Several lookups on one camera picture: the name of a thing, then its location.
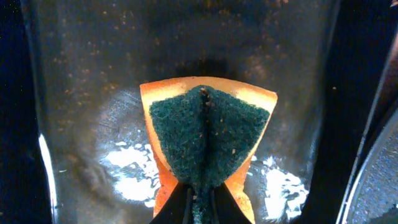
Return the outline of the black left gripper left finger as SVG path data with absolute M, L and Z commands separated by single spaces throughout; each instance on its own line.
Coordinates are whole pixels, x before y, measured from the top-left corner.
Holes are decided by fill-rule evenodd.
M 193 189 L 178 183 L 160 212 L 149 224 L 193 224 Z

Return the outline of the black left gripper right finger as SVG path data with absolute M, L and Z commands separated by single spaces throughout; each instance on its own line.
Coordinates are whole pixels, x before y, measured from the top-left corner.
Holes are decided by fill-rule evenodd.
M 226 184 L 221 184 L 210 191 L 212 224 L 251 224 L 239 208 Z

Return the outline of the yellow green sponge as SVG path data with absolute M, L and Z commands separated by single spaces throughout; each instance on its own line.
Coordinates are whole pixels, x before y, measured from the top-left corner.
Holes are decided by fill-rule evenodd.
M 193 221 L 216 220 L 211 197 L 225 187 L 243 222 L 254 223 L 244 183 L 277 104 L 277 94 L 217 77 L 171 78 L 140 86 L 147 134 L 159 170 L 154 216 L 180 184 L 193 189 Z

